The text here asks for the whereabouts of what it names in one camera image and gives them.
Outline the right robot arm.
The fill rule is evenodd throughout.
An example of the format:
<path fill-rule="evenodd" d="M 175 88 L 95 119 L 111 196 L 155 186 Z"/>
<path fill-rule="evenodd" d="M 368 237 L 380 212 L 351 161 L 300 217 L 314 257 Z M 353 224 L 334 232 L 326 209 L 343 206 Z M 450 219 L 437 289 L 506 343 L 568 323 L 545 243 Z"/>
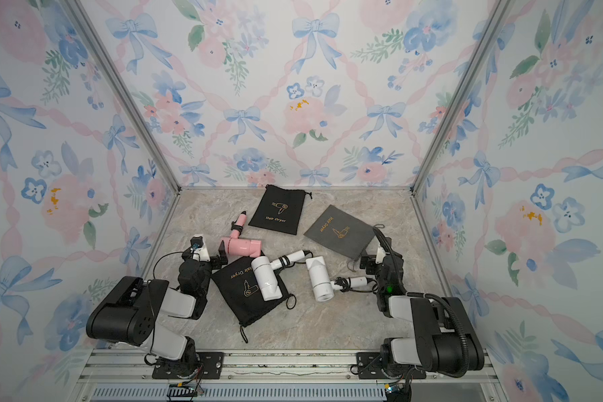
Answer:
<path fill-rule="evenodd" d="M 410 323 L 413 333 L 385 339 L 377 356 L 358 364 L 358 376 L 398 379 L 410 372 L 432 372 L 461 378 L 482 370 L 485 353 L 461 299 L 405 291 L 403 263 L 400 254 L 382 249 L 360 257 L 360 268 L 375 281 L 378 310 Z"/>

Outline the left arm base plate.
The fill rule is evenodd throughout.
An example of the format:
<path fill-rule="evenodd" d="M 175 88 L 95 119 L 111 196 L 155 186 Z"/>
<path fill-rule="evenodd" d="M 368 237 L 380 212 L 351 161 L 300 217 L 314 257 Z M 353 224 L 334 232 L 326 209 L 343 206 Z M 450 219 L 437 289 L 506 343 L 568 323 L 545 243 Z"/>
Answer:
<path fill-rule="evenodd" d="M 152 372 L 153 380 L 218 380 L 224 365 L 222 352 L 197 352 L 181 360 L 158 358 Z"/>

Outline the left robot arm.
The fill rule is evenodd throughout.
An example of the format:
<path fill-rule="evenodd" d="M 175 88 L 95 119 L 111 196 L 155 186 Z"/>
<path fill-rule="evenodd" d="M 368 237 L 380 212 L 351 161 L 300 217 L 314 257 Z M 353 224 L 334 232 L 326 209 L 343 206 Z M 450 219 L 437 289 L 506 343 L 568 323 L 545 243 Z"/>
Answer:
<path fill-rule="evenodd" d="M 162 279 L 125 276 L 100 302 L 87 321 L 89 338 L 125 343 L 146 354 L 155 380 L 218 380 L 222 352 L 199 353 L 195 341 L 157 322 L 160 315 L 187 320 L 202 317 L 208 302 L 212 273 L 228 263 L 224 251 L 205 257 L 185 251 L 179 266 L 179 285 Z"/>

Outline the grey drawstring pouch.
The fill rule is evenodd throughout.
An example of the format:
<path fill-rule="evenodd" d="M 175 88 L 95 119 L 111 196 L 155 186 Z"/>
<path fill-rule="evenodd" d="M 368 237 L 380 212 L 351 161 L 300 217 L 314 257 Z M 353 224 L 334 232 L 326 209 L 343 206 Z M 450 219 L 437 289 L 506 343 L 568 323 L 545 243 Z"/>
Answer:
<path fill-rule="evenodd" d="M 330 205 L 304 236 L 330 251 L 356 260 L 366 250 L 375 233 L 370 224 Z"/>

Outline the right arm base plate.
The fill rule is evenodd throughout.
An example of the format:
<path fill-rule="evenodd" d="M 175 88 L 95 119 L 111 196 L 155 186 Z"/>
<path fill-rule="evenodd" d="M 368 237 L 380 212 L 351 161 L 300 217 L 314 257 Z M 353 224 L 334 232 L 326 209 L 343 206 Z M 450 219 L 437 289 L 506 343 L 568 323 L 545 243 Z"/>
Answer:
<path fill-rule="evenodd" d="M 358 352 L 356 363 L 349 368 L 360 380 L 425 380 L 426 372 L 415 365 L 385 362 L 381 353 Z"/>

